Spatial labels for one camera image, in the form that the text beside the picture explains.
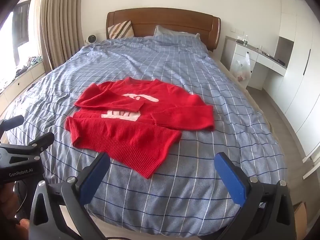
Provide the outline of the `person's left hand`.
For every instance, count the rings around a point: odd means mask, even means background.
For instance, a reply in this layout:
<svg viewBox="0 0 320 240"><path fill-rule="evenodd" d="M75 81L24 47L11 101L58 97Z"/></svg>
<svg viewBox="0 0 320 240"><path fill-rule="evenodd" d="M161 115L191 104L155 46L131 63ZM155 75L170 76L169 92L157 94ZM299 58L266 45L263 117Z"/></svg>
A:
<svg viewBox="0 0 320 240"><path fill-rule="evenodd" d="M15 183L8 183L1 186L1 211L7 219L15 218L19 207L14 185ZM29 223L28 219L23 218L19 224L15 225L14 236L16 239L29 239Z"/></svg>

